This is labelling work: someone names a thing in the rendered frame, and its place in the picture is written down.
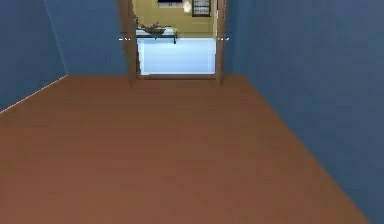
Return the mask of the dark bowl of red fruit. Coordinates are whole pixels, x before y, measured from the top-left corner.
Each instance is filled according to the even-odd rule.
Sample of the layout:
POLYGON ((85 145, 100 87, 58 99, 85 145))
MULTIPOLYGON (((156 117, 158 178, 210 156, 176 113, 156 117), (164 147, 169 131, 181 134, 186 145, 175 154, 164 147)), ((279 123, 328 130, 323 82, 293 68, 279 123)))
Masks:
POLYGON ((160 26, 158 23, 152 25, 142 24, 140 28, 150 35, 162 35, 165 32, 165 28, 160 26))

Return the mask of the black television set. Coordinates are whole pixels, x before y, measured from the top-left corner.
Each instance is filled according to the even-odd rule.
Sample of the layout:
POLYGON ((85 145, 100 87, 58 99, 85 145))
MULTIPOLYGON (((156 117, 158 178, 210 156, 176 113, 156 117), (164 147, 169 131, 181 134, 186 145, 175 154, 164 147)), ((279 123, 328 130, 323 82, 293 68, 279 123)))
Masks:
POLYGON ((159 6, 176 7, 182 6, 184 0, 157 0, 159 6))

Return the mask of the brown wooden door frame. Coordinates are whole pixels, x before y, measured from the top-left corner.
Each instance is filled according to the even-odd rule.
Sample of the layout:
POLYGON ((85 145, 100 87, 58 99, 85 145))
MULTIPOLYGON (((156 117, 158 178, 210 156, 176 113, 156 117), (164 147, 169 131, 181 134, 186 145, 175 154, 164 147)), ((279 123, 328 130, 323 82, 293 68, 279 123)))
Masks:
POLYGON ((137 50, 137 36, 134 24, 134 10, 132 0, 116 0, 118 4, 121 32, 119 40, 125 52, 128 83, 132 85, 136 80, 214 80, 217 86, 224 78, 224 54, 226 35, 226 3, 227 0, 217 0, 215 19, 217 20, 215 72, 213 74, 167 74, 148 75, 139 74, 139 53, 137 50))

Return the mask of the dark framed wall picture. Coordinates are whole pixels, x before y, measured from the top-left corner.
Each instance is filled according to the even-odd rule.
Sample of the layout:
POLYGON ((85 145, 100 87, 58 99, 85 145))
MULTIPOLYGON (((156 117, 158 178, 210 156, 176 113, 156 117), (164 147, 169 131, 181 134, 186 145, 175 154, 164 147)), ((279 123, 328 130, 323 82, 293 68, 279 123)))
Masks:
POLYGON ((193 17, 210 17, 211 0, 192 0, 193 17))

